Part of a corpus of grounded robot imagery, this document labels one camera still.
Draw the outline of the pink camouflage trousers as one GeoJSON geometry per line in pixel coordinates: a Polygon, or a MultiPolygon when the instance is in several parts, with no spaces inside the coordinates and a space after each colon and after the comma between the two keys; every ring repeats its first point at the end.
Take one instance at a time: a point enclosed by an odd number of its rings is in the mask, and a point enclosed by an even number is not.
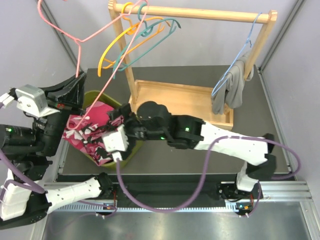
{"type": "Polygon", "coordinates": [[[114,110],[110,105],[97,101],[86,109],[86,116],[71,115],[62,139],[78,149],[101,166],[113,162],[112,154],[107,152],[102,135],[113,130],[107,129],[108,112],[114,110]]]}

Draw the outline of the pink hanger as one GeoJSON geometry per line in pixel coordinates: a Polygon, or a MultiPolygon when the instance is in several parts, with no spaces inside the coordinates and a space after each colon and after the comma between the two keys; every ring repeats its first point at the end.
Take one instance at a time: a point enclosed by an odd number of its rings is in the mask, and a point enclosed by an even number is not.
{"type": "MultiPolygon", "coordinates": [[[[51,14],[61,29],[80,39],[85,39],[111,21],[106,0],[45,0],[41,5],[44,7],[42,13],[45,17],[51,14]]],[[[47,47],[47,50],[42,49],[37,53],[37,57],[41,59],[39,82],[43,84],[47,80],[49,85],[59,83],[74,75],[75,67],[58,39],[49,36],[55,33],[54,29],[39,16],[37,23],[43,27],[37,37],[47,47]]],[[[109,27],[82,43],[80,66],[88,71],[86,90],[100,90],[112,74],[111,70],[106,70],[98,77],[97,67],[102,53],[116,36],[114,29],[109,27]]],[[[131,93],[123,72],[110,82],[105,93],[121,103],[129,101],[131,93]]]]}

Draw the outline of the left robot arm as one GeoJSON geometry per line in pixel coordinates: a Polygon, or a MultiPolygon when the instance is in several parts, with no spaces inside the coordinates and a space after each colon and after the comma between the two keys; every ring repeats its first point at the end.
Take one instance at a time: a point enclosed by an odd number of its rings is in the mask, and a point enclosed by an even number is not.
{"type": "Polygon", "coordinates": [[[7,178],[0,188],[0,228],[34,224],[54,210],[85,199],[102,200],[114,191],[106,173],[59,189],[44,189],[43,177],[52,164],[71,115],[84,113],[86,73],[80,72],[49,87],[24,85],[11,88],[0,97],[0,106],[12,102],[31,127],[0,126],[0,159],[7,166],[7,178]]]}

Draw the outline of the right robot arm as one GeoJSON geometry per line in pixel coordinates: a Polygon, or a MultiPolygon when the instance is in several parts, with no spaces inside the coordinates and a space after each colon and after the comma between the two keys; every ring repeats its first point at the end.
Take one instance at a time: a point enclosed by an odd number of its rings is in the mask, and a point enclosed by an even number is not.
{"type": "Polygon", "coordinates": [[[129,138],[140,141],[166,141],[179,150],[206,150],[244,161],[237,173],[233,192],[245,198],[261,180],[273,178],[277,160],[272,154],[274,136],[250,137],[219,128],[208,121],[191,115],[171,114],[167,107],[147,101],[131,110],[130,104],[108,113],[108,132],[102,137],[107,152],[115,162],[123,160],[121,153],[129,146],[129,138]]]}

